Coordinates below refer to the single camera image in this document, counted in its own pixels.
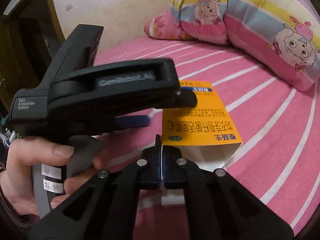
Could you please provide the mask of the person's left hand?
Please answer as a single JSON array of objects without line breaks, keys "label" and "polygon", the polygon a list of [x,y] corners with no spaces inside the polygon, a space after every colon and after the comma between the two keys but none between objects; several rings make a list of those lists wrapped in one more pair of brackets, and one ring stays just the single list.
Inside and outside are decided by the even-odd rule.
[{"label": "person's left hand", "polygon": [[[33,192],[32,166],[63,166],[71,161],[73,153],[74,148],[71,146],[38,137],[18,139],[10,145],[6,169],[1,172],[1,189],[8,206],[16,215],[39,214]],[[65,194],[53,198],[52,208],[60,205],[99,170],[107,168],[109,159],[107,149],[103,147],[93,159],[92,168],[65,180]]]}]

